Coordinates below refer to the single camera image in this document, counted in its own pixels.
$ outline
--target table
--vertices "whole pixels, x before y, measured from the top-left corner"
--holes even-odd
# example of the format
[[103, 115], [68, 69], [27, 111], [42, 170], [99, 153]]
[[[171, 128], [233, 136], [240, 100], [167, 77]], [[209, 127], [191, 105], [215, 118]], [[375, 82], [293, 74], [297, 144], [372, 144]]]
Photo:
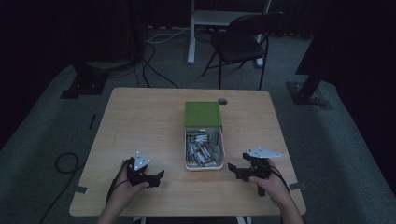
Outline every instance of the table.
[[[271, 0], [265, 0], [264, 9], [262, 13], [267, 13], [271, 5]], [[216, 25], [228, 26], [231, 21], [244, 15], [261, 14], [257, 12], [237, 12], [237, 11], [209, 11], [209, 10], [195, 10], [195, 0], [191, 0], [191, 33], [189, 55], [187, 58], [188, 64], [195, 62], [195, 25]], [[261, 35], [258, 35], [257, 40], [260, 41]], [[262, 59], [256, 60], [258, 66], [262, 66]]]
[[[191, 172], [185, 167], [184, 102], [217, 101], [220, 106], [225, 150], [218, 171]], [[151, 159], [146, 174], [165, 170], [158, 188], [139, 193], [122, 215], [133, 217], [266, 216], [278, 215], [268, 196], [259, 197], [256, 187], [235, 178], [227, 162], [248, 167], [242, 159], [246, 149], [267, 147], [282, 153], [273, 159], [288, 184], [296, 183], [288, 149], [266, 91], [116, 88], [92, 145], [75, 193], [70, 214], [99, 216], [106, 194], [122, 160], [140, 151]], [[304, 199], [299, 189], [291, 196], [301, 213]]]

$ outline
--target black folding chair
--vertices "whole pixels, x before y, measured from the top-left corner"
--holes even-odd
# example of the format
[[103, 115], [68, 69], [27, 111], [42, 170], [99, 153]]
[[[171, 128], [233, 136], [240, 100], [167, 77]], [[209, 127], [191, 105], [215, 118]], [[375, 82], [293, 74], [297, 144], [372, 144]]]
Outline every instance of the black folding chair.
[[[210, 37], [215, 52], [207, 64], [202, 76], [209, 68], [219, 68], [219, 89], [221, 89], [221, 67], [234, 63], [241, 63], [262, 58], [262, 76], [259, 90], [262, 89], [265, 64], [267, 61], [268, 37], [275, 33], [283, 20], [282, 12], [259, 15], [246, 15], [233, 20], [224, 32], [218, 32]], [[219, 55], [219, 65], [210, 66], [216, 55]]]

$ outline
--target small round object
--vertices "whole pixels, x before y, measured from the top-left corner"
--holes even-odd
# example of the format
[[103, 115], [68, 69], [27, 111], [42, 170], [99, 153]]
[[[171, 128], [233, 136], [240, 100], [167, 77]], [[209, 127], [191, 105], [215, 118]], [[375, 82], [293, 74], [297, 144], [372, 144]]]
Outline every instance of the small round object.
[[219, 98], [218, 103], [219, 103], [219, 105], [227, 105], [228, 101], [225, 98]]

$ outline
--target green box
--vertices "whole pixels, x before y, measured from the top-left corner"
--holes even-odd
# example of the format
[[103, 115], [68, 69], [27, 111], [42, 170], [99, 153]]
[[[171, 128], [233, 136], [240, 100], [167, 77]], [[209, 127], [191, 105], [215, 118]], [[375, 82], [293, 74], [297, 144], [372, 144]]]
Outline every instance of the green box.
[[189, 171], [222, 168], [224, 147], [218, 102], [185, 103], [185, 154]]
[[186, 127], [220, 126], [221, 114], [218, 102], [186, 102], [185, 119]]

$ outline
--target chair leg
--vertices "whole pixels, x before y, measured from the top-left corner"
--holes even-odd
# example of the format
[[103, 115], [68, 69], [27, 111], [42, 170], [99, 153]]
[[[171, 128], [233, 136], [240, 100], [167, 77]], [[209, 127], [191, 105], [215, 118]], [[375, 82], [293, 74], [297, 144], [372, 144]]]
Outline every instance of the chair leg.
[[221, 90], [221, 66], [222, 66], [222, 59], [219, 56], [219, 90]]
[[242, 62], [241, 64], [239, 64], [239, 66], [237, 68], [238, 69], [241, 68], [244, 64], [245, 64], [245, 62]]
[[207, 63], [206, 68], [205, 68], [204, 72], [202, 73], [202, 77], [205, 75], [205, 73], [206, 73], [207, 69], [209, 68], [210, 64], [212, 64], [212, 61], [215, 58], [215, 56], [216, 56], [216, 52], [214, 52], [212, 54], [212, 57], [210, 58], [209, 63]]
[[260, 77], [260, 85], [259, 85], [259, 90], [262, 89], [262, 81], [264, 80], [264, 70], [265, 70], [265, 64], [266, 64], [266, 60], [264, 60], [264, 58], [262, 58], [262, 76]]

